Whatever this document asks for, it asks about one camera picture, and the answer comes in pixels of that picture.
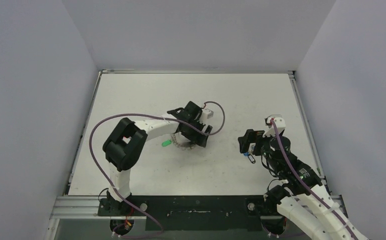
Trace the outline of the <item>metal disc keyring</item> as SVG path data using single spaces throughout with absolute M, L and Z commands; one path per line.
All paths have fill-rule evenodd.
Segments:
M 181 150 L 192 150 L 197 145 L 184 137 L 180 132 L 172 133 L 170 135 L 170 140 L 173 145 Z

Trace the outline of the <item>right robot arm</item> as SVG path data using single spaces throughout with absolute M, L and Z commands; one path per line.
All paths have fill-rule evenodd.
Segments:
M 267 131 L 248 129 L 238 137 L 239 151 L 261 157 L 282 184 L 263 195 L 265 211 L 294 223 L 312 240 L 365 240 L 330 196 L 317 173 L 291 152 L 291 141 Z

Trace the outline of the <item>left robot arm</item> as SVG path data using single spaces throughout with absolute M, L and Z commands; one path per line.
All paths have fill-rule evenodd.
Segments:
M 109 163 L 110 174 L 106 192 L 105 208 L 117 215 L 125 215 L 131 208 L 129 198 L 131 168 L 139 161 L 147 141 L 165 135 L 180 134 L 184 137 L 181 146 L 206 147 L 213 127 L 208 124 L 212 110 L 189 101 L 185 107 L 167 111 L 161 116 L 138 114 L 143 120 L 133 121 L 132 114 L 120 114 L 121 120 L 105 140 L 102 150 Z

